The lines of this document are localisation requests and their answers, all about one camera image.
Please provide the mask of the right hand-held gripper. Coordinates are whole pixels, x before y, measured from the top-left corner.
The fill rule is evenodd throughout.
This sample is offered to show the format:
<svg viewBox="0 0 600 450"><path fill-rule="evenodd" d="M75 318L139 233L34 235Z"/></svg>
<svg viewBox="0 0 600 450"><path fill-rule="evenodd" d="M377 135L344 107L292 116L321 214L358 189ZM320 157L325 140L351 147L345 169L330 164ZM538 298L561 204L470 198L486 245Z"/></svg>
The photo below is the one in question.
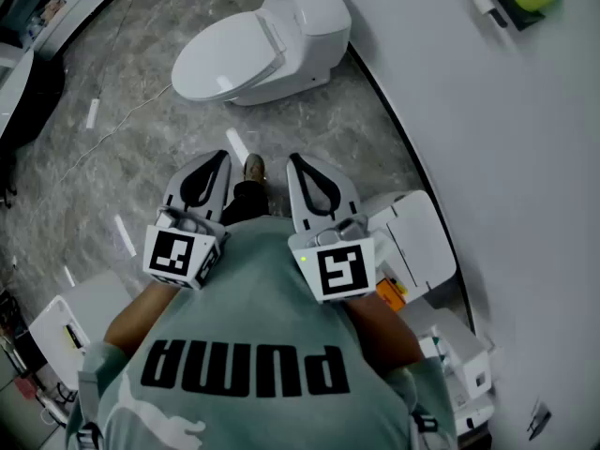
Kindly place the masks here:
<svg viewBox="0 0 600 450"><path fill-rule="evenodd" d="M374 293L375 243L367 218L357 215L360 199L352 180L336 166L299 153L290 155L286 172L298 232L288 246L314 299L329 303ZM309 181L326 197L326 208L310 196ZM340 218L332 227L310 231Z"/></svg>

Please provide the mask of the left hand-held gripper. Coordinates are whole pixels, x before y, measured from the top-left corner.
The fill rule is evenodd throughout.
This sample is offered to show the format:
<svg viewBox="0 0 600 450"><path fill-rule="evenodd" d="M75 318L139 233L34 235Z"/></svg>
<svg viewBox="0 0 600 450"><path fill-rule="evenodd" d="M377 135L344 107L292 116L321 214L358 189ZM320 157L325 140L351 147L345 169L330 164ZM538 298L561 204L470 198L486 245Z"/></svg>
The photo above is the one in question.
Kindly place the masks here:
<svg viewBox="0 0 600 450"><path fill-rule="evenodd" d="M196 156L172 176L163 197L167 206L159 207L156 222L146 229L146 274L176 287L205 286L228 236L216 222L227 200L231 170L228 152L211 152Z"/></svg>

